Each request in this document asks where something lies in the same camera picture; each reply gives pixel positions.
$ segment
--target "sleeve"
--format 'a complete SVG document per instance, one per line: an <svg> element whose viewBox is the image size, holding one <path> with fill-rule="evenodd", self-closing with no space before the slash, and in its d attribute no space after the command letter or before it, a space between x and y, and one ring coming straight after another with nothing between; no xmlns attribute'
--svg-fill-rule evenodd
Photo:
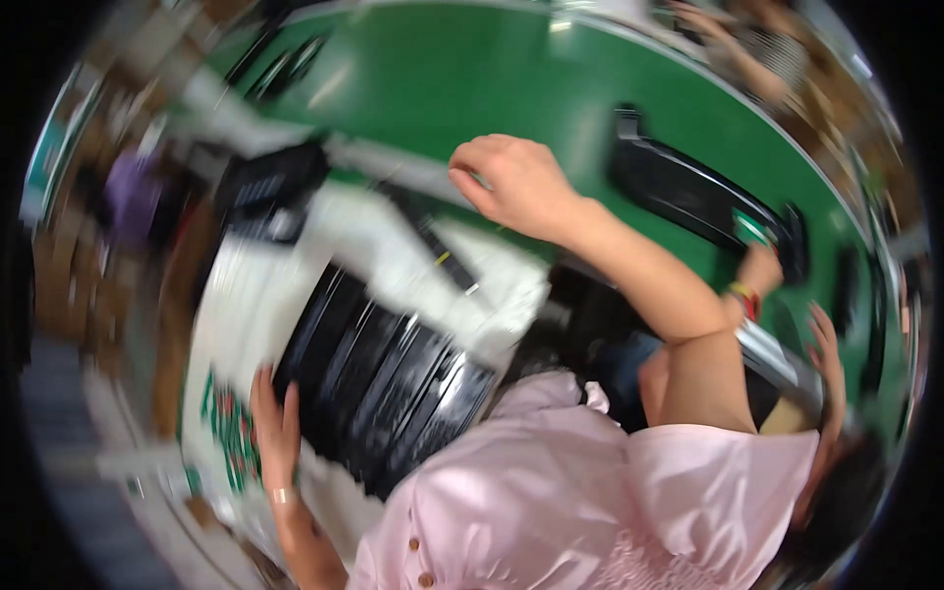
<svg viewBox="0 0 944 590"><path fill-rule="evenodd" d="M722 587L749 588L784 539L818 433L666 425L628 444L632 496L649 531Z"/></svg>
<svg viewBox="0 0 944 590"><path fill-rule="evenodd" d="M758 59L761 65L776 74L791 91L798 91L806 74L809 61L803 44L789 35L774 35L770 38L768 51Z"/></svg>

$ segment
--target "jeans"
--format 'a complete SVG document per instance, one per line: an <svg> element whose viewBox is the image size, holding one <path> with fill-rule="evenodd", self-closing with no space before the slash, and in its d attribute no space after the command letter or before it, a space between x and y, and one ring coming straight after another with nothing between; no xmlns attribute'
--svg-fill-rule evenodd
<svg viewBox="0 0 944 590"><path fill-rule="evenodd" d="M610 398L609 416L627 433L647 427L639 396L639 367L661 347L658 338L636 331L623 343L603 346L590 363L588 380L603 388Z"/></svg>

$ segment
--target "purple shirt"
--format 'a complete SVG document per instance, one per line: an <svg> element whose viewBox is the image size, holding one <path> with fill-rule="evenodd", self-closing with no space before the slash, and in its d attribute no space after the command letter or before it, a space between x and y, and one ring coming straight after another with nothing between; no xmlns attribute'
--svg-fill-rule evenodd
<svg viewBox="0 0 944 590"><path fill-rule="evenodd" d="M154 222L154 211L167 186L154 169L160 160L155 151L139 157L137 148L123 151L111 166L105 182L105 198L111 206L110 240L113 243L143 246Z"/></svg>

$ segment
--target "striped shirt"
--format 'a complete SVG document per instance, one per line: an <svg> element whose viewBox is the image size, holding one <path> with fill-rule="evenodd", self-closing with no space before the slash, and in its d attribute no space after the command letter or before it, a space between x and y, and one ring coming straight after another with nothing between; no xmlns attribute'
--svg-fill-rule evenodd
<svg viewBox="0 0 944 590"><path fill-rule="evenodd" d="M786 82L791 92L800 91L809 63L809 54L802 43L785 33L771 33L757 25L738 27L734 37L752 58ZM776 113L784 107L784 101L776 104L765 103L743 83L741 90L768 113Z"/></svg>

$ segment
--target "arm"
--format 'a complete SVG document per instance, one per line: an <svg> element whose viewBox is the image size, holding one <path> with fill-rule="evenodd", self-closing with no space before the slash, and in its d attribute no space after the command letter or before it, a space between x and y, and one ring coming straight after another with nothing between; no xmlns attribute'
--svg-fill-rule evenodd
<svg viewBox="0 0 944 590"><path fill-rule="evenodd" d="M344 564L292 484L301 447L298 386L289 386L281 410L272 390L272 366L260 368L249 405L262 462L262 486L292 576L301 590L343 589L347 583Z"/></svg>
<svg viewBox="0 0 944 590"><path fill-rule="evenodd" d="M819 350L816 350L810 346L810 362L823 377L826 395L823 399L819 445L813 456L809 479L797 498L797 506L793 513L792 524L800 528L805 526L813 494L830 470L833 458L839 450L842 424L846 418L846 373L839 360L833 322L819 305L810 305L810 311L814 318L814 321L810 322L810 330L813 331L819 347Z"/></svg>
<svg viewBox="0 0 944 590"><path fill-rule="evenodd" d="M729 12L705 11L705 10L702 10L701 8L698 8L697 6L688 4L686 2L674 2L672 0L669 0L668 6L672 8L673 10L675 10L676 13L683 12L683 11L699 12L703 14L704 16L706 16L707 18L710 18L711 20L715 21L719 25L724 26L726 28L737 25L737 18L734 17Z"/></svg>
<svg viewBox="0 0 944 590"><path fill-rule="evenodd" d="M789 90L786 81L752 58L717 19L690 5L681 4L673 8L679 18L702 34L715 38L724 47L751 92L769 103L779 103L784 99Z"/></svg>
<svg viewBox="0 0 944 590"><path fill-rule="evenodd" d="M776 104L784 100L789 87L786 81L770 71L763 63L754 59L741 47L731 33L722 30L715 38L731 56L734 66L744 78L751 92L762 100Z"/></svg>
<svg viewBox="0 0 944 590"><path fill-rule="evenodd" d="M737 269L737 280L752 289L763 301L784 280L784 272L777 255L760 243L752 243ZM728 319L728 329L735 331L744 323L744 308L738 297L730 292L721 296ZM663 399L668 385L669 347L663 347L639 367L639 393L650 426L664 424Z"/></svg>
<svg viewBox="0 0 944 590"><path fill-rule="evenodd" d="M485 216L573 251L673 346L663 419L756 432L740 346L720 298L667 250L579 196L550 150L507 135L460 145L449 177ZM484 188L469 173L488 182Z"/></svg>

